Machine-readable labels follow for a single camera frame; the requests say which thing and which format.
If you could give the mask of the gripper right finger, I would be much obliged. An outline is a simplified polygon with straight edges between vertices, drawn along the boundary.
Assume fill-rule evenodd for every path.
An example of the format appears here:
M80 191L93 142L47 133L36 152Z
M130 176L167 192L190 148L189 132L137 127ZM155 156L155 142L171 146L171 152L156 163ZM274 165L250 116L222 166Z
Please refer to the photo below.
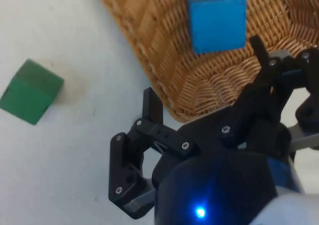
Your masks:
M306 88L309 98L297 109L296 118L306 134L319 132L319 50L304 49L296 57L270 56L258 35L249 38L261 69L247 84L221 123L225 147L243 142L257 121L279 123L294 89Z

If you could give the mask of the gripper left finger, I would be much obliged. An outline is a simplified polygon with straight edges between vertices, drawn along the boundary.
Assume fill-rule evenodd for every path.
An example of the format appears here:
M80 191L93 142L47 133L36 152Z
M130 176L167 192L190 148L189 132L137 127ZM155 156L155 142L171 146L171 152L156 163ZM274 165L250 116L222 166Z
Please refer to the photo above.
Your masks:
M147 179L143 161L149 148L161 158ZM145 216L154 207L156 191L164 178L199 152L190 138L163 124L161 100L152 88L145 89L142 116L128 133L118 133L110 141L109 200L133 219Z

